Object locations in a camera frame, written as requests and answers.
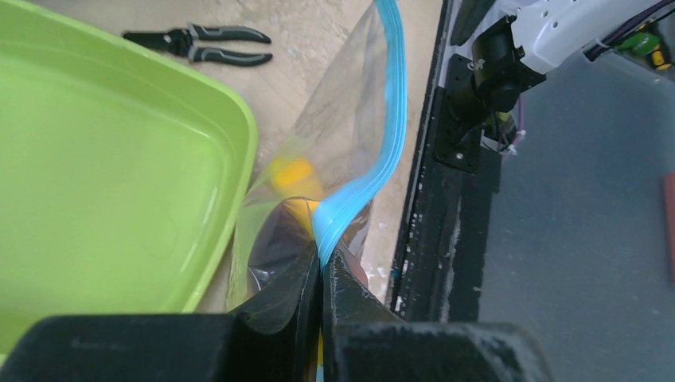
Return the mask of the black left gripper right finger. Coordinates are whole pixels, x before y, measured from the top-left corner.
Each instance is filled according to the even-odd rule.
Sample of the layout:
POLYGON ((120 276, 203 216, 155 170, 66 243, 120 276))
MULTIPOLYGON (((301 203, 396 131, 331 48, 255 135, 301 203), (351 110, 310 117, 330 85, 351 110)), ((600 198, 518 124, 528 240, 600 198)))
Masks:
POLYGON ((324 381, 386 381, 391 371, 386 331, 401 320, 357 277, 362 271, 344 248, 322 270, 324 381))

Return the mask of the green plastic tray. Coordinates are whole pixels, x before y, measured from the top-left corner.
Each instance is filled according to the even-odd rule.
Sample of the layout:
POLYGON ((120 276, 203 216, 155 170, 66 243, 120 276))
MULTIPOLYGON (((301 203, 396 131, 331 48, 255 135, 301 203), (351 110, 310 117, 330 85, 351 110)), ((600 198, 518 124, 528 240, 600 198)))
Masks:
POLYGON ((2 2, 2 355, 54 315, 195 311, 258 137, 251 108, 221 82, 2 2))

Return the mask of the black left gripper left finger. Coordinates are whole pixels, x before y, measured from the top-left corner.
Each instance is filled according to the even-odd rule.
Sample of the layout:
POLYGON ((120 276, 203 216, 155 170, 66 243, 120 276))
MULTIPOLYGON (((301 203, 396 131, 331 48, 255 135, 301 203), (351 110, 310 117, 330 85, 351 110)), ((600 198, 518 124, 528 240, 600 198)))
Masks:
POLYGON ((315 381, 320 326, 315 242, 232 313, 233 381, 315 381))

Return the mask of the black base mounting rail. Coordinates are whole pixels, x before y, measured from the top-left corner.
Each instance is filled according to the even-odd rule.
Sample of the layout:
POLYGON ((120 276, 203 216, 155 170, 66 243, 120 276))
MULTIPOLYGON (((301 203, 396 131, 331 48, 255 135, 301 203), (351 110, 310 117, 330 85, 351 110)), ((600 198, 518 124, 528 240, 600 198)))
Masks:
POLYGON ((456 1, 445 1, 432 50, 408 192, 392 261, 386 303, 410 322, 475 322, 482 292, 493 195, 499 189, 497 155, 484 154, 478 173, 437 162, 446 147, 443 130, 444 53, 456 1))

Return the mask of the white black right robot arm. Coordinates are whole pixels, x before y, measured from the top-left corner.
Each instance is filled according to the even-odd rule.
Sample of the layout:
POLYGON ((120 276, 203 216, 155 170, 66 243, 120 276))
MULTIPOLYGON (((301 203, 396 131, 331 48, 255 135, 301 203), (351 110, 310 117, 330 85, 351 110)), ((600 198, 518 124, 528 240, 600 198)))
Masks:
POLYGON ((623 30, 667 6, 667 1, 536 1, 505 15, 480 34, 491 1, 465 1, 451 31, 451 44, 471 41, 470 76, 447 97, 456 121, 479 124, 491 112, 510 111, 521 93, 546 79, 586 44, 623 30))

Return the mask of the clear zip top bag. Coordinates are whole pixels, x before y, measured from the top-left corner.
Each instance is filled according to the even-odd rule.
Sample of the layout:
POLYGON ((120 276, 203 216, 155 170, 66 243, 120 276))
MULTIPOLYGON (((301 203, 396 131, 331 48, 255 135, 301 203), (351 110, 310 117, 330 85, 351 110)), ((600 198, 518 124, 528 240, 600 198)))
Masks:
POLYGON ((408 117, 404 29, 394 1, 373 1, 323 74, 295 124, 263 143, 262 169, 236 219, 225 307, 258 293, 315 242, 327 263, 335 248, 360 259, 370 205, 392 176, 408 117), (306 157, 326 197, 310 234, 273 190, 277 157, 306 157))

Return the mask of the green yellow tool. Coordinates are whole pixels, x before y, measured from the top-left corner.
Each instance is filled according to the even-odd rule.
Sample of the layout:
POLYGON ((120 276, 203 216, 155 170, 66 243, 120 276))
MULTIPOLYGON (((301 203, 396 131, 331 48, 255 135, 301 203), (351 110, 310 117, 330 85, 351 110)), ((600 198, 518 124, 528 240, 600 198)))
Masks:
POLYGON ((643 59, 649 68, 665 71, 673 66, 670 47, 658 23, 644 24, 616 47, 621 53, 643 59))

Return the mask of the yellow fake lemon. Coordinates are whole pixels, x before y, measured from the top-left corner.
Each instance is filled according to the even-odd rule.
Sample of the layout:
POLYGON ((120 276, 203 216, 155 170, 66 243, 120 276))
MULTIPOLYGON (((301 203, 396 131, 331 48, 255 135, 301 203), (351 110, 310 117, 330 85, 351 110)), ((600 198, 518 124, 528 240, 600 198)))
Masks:
POLYGON ((303 156, 277 157, 270 162, 270 182, 274 191, 299 223, 310 233, 312 216, 326 191, 315 167, 303 156))

